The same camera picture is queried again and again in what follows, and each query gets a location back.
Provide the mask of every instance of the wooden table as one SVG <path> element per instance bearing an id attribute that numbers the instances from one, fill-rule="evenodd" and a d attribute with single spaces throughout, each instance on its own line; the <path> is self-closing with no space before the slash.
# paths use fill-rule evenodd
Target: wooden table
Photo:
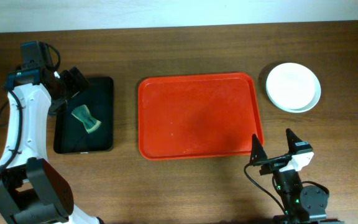
<path id="1" fill-rule="evenodd" d="M 145 77 L 243 71 L 254 80 L 268 156 L 287 152 L 285 129 L 314 147 L 303 180 L 331 191 L 328 217 L 358 223 L 358 21 L 0 34 L 0 86 L 21 63 L 19 44 L 42 40 L 62 55 L 60 68 L 115 82 L 114 149 L 53 151 L 51 165 L 70 183 L 75 203 L 106 223 L 214 223 L 271 218 L 281 211 L 245 177 L 248 156 L 147 161 L 137 145 L 137 84 Z M 263 81 L 278 63 L 315 72 L 322 88 L 311 111 L 291 114 L 267 98 Z M 0 89 L 0 106 L 6 93 Z M 0 156 L 6 129 L 0 128 Z M 250 174 L 273 191 L 270 176 Z"/>

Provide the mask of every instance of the brown tabletop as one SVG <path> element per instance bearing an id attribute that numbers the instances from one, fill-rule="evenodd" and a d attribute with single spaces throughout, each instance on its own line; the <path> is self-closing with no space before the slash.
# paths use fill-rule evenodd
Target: brown tabletop
<path id="1" fill-rule="evenodd" d="M 114 79 L 112 151 L 56 154 L 55 118 L 48 118 L 49 161 L 88 214 L 106 223 L 214 223 L 281 214 L 246 179 L 249 156 L 148 161 L 138 150 L 141 79 L 242 71 L 255 81 L 268 156 L 288 151 L 286 128 L 309 141 L 314 158 L 300 172 L 302 180 L 331 191 L 328 217 L 358 223 L 358 21 L 0 34 L 0 106 L 6 100 L 1 85 L 21 63 L 19 44 L 31 40 L 55 46 L 61 69 L 76 66 L 87 77 Z M 287 113 L 267 98 L 266 73 L 282 62 L 305 65 L 318 77 L 322 95 L 311 111 Z M 6 132 L 0 128 L 0 156 Z M 273 192 L 271 176 L 249 170 Z"/>

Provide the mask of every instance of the black tray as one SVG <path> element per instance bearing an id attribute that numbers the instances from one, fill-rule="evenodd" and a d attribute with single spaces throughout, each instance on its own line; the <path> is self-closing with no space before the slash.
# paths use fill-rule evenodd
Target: black tray
<path id="1" fill-rule="evenodd" d="M 67 108 L 56 118 L 53 150 L 56 153 L 110 151 L 113 147 L 114 82 L 110 77 L 89 78 L 90 87 L 68 101 Z M 81 121 L 71 112 L 86 105 L 100 127 L 88 134 Z"/>

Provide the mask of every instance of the round plate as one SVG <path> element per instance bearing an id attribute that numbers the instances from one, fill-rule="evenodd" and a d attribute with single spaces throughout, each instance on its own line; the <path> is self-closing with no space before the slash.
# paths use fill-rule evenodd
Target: round plate
<path id="1" fill-rule="evenodd" d="M 302 113 L 316 106 L 321 86 L 310 69 L 297 63 L 283 63 L 269 73 L 266 92 L 281 110 Z"/>

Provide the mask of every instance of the sponge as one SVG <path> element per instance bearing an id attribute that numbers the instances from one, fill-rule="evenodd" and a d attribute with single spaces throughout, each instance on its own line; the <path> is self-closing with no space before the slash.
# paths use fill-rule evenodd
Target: sponge
<path id="1" fill-rule="evenodd" d="M 91 112 L 89 111 L 86 105 L 81 105 L 76 107 L 71 114 L 78 120 L 80 120 L 86 129 L 88 134 L 96 131 L 102 122 L 98 121 L 94 117 L 92 117 Z"/>

